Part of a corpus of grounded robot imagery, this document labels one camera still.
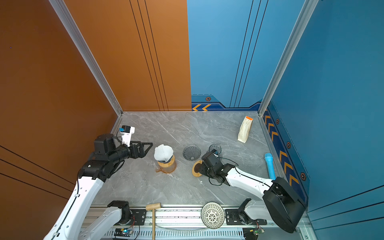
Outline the coffee filter pack orange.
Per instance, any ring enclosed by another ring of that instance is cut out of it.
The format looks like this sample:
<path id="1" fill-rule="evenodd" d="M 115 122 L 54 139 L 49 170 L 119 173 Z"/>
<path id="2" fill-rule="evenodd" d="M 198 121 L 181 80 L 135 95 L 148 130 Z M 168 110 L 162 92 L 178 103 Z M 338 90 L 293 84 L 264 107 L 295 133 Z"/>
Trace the coffee filter pack orange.
<path id="1" fill-rule="evenodd" d="M 253 124 L 253 119 L 251 117 L 246 116 L 239 130 L 238 141 L 242 143 L 247 142 L 252 124 Z"/>

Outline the grey glass pitcher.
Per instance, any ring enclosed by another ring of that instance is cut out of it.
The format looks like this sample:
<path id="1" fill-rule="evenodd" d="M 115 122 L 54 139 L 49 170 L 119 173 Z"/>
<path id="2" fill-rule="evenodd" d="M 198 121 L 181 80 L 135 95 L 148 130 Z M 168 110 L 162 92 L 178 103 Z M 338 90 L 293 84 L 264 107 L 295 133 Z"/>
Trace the grey glass pitcher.
<path id="1" fill-rule="evenodd" d="M 222 152 L 222 148 L 220 144 L 212 144 L 209 147 L 209 151 L 214 153 L 215 155 L 219 155 Z"/>

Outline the orange glass carafe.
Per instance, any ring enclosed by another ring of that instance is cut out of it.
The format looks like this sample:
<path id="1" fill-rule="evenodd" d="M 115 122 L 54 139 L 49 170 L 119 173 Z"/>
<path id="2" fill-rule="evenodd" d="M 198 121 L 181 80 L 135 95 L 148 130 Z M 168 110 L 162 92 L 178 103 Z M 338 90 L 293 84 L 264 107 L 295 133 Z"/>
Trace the orange glass carafe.
<path id="1" fill-rule="evenodd" d="M 176 167 L 177 167 L 177 164 L 173 164 L 173 165 L 167 166 L 167 167 L 159 165 L 156 168 L 156 173 L 163 172 L 165 174 L 170 174 L 170 173 L 175 171 Z"/>

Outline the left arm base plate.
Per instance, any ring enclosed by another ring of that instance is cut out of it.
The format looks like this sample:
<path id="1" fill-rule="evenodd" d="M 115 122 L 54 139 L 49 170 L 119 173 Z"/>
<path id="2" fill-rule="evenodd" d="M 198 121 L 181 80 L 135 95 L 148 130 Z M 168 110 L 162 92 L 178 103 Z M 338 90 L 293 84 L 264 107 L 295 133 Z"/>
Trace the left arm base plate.
<path id="1" fill-rule="evenodd" d="M 130 209 L 130 218 L 119 221 L 119 226 L 143 226 L 146 221 L 147 211 L 144 209 Z"/>

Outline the white paper coffee filter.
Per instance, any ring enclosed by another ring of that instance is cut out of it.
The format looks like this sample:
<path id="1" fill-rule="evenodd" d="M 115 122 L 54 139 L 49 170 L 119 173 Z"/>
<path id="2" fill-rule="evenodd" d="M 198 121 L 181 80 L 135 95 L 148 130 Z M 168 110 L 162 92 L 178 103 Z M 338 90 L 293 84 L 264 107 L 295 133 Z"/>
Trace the white paper coffee filter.
<path id="1" fill-rule="evenodd" d="M 170 146 L 159 145 L 155 148 L 154 158 L 159 163 L 168 163 L 174 156 L 174 150 Z"/>

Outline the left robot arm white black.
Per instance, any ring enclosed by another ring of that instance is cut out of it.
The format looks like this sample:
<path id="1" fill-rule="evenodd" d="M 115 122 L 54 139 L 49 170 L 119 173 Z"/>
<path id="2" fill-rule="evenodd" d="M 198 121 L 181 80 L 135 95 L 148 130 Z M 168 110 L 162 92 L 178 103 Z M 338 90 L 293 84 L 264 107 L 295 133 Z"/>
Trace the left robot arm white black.
<path id="1" fill-rule="evenodd" d="M 115 224 L 133 221 L 127 201 L 112 201 L 104 213 L 81 231 L 82 224 L 103 184 L 115 174 L 126 159 L 144 158 L 153 143 L 121 143 L 113 134 L 103 134 L 94 141 L 94 152 L 78 172 L 77 182 L 62 213 L 45 236 L 46 240 L 100 240 Z"/>

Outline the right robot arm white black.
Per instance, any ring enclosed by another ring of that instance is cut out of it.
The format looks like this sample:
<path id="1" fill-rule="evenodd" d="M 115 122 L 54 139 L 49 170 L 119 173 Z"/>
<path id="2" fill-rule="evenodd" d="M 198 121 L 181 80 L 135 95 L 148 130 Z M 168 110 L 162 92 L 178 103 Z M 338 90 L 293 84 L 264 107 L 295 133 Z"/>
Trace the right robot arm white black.
<path id="1" fill-rule="evenodd" d="M 214 170 L 203 162 L 194 169 L 219 184 L 242 189 L 264 201 L 263 210 L 250 198 L 243 201 L 238 215 L 245 225 L 256 223 L 258 219 L 270 220 L 285 232 L 293 233 L 307 208 L 292 186 L 281 177 L 275 180 L 256 177 L 231 164 L 219 164 Z"/>

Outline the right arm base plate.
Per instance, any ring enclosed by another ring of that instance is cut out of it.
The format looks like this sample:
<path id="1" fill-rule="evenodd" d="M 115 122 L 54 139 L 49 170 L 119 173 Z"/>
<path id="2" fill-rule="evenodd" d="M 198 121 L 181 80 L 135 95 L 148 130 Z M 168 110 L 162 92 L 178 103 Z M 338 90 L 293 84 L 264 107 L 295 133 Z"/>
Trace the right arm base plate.
<path id="1" fill-rule="evenodd" d="M 245 222 L 241 220 L 238 210 L 236 209 L 227 209 L 225 210 L 225 219 L 227 225 L 255 225 L 255 226 L 265 226 L 267 225 L 267 221 L 264 219 L 256 219 L 256 220 L 246 220 Z"/>

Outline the wooden ring holder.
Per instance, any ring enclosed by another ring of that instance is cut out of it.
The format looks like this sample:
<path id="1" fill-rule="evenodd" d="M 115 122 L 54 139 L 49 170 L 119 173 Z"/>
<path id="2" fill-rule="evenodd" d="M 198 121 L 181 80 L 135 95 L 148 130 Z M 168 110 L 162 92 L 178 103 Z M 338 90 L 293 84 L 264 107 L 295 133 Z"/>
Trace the wooden ring holder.
<path id="1" fill-rule="evenodd" d="M 198 160 L 198 161 L 196 161 L 194 163 L 194 166 L 193 166 L 193 169 L 192 169 L 192 174 L 196 178 L 199 178 L 199 177 L 202 176 L 202 174 L 200 173 L 200 169 L 202 167 L 202 163 L 203 163 L 202 160 Z"/>
<path id="2" fill-rule="evenodd" d="M 175 164 L 175 159 L 172 158 L 169 162 L 167 163 L 161 163 L 161 162 L 158 162 L 159 166 L 161 168 L 169 168 L 169 167 L 172 167 L 174 164 Z"/>

